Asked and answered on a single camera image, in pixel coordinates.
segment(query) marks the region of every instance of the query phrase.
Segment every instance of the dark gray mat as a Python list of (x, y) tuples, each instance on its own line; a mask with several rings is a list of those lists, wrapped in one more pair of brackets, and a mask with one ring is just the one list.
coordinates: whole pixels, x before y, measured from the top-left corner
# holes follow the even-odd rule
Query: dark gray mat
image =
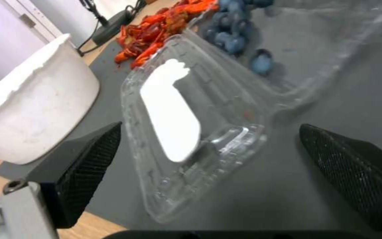
[[(382, 148), (382, 37), (377, 40), (362, 47), (318, 102), (278, 114), (264, 150), (174, 221), (156, 224), (145, 212), (125, 130), (87, 210), (132, 229), (347, 230), (382, 238), (323, 178), (297, 139), (299, 125), (310, 123)], [(69, 138), (122, 119), (119, 91), (127, 70), (113, 66), (114, 48), (91, 65), (100, 95)], [(0, 175), (24, 175), (18, 167), (4, 163)]]

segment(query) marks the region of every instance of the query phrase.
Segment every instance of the black cable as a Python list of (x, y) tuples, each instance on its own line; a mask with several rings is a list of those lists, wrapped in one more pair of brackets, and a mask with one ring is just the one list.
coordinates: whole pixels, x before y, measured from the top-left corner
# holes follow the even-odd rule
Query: black cable
[(95, 32), (97, 31), (97, 28), (98, 28), (98, 23), (99, 23), (99, 21), (97, 21), (97, 24), (95, 25), (95, 29), (94, 29), (94, 31), (91, 33), (91, 36), (89, 36), (89, 38), (87, 38), (77, 49), (78, 50), (80, 50), (81, 49), (81, 47), (83, 47), (84, 45), (85, 45), (85, 43), (86, 42), (88, 42), (91, 38), (92, 38), (92, 36), (95, 34)]
[[(131, 13), (131, 18), (135, 18), (136, 14), (141, 11), (141, 9), (147, 5), (147, 3), (144, 1), (144, 0), (137, 0), (137, 2), (135, 3), (135, 7), (133, 7), (132, 5), (127, 5), (126, 8), (125, 8), (125, 11), (128, 11), (128, 8), (131, 8), (130, 10), (130, 13)], [(89, 36), (88, 39), (86, 39), (79, 47), (76, 48), (77, 52), (79, 53), (80, 56), (84, 56), (85, 54), (87, 53), (90, 53), (91, 51), (97, 49), (98, 47), (101, 47), (102, 45), (97, 45), (96, 47), (92, 48), (92, 49), (89, 49), (89, 50), (86, 50), (86, 51), (81, 51), (81, 47), (83, 47), (83, 45), (85, 45), (86, 42), (88, 42), (92, 36), (95, 34), (95, 32), (97, 31), (97, 28), (98, 28), (98, 23), (99, 21), (97, 21), (97, 25), (95, 26), (95, 29), (94, 31), (92, 32), (91, 36)]]

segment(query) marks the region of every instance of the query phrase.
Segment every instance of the plastic container lid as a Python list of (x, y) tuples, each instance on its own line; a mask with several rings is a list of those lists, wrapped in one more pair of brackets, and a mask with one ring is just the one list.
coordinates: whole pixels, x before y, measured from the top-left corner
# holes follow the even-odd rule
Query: plastic container lid
[[(244, 164), (269, 139), (273, 114), (312, 101), (358, 46), (382, 27), (382, 0), (276, 3), (276, 8), (268, 10), (273, 15), (251, 10), (256, 36), (242, 56), (228, 56), (201, 37), (213, 15), (207, 11), (125, 80), (121, 101), (126, 131), (144, 203), (156, 221), (169, 221)], [(267, 78), (247, 68), (250, 56), (260, 47), (270, 50), (275, 60)], [(200, 124), (196, 147), (190, 144), (189, 156), (183, 153), (180, 162), (167, 156), (157, 133), (160, 129), (140, 94), (151, 74), (170, 59), (189, 68), (173, 86), (180, 93), (176, 99), (186, 102)], [(169, 78), (168, 73), (159, 75), (160, 85), (165, 85), (164, 78)], [(153, 93), (153, 97), (164, 97), (163, 91)], [(185, 123), (188, 120), (176, 120), (180, 117), (174, 108), (162, 111), (164, 119), (172, 118), (166, 120), (165, 128), (174, 125), (176, 132), (181, 126), (197, 128)]]

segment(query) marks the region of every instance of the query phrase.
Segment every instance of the white bowl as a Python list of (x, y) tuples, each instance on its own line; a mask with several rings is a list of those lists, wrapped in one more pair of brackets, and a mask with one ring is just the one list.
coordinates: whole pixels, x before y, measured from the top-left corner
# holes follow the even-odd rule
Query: white bowl
[(0, 81), (0, 159), (29, 163), (52, 149), (83, 118), (99, 81), (65, 34)]

